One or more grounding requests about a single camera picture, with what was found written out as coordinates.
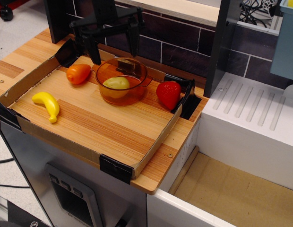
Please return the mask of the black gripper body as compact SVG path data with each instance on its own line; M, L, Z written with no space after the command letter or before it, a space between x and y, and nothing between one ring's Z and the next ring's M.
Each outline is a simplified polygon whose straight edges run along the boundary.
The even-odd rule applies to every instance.
M89 16L69 25L79 43L84 44L83 35L92 36L96 41L112 35L126 35L130 23L138 24L139 31L144 26L141 7L118 7L113 0L94 0L92 6L93 12Z

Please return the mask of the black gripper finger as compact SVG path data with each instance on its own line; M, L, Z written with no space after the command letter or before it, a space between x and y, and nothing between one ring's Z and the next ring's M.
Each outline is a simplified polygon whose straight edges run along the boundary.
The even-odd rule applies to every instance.
M92 62L96 65L101 65L101 57L98 49L98 43L92 36L83 35L83 43L87 54L91 58Z
M138 24L128 24L126 32L130 53L133 57L136 57L139 50L139 27Z

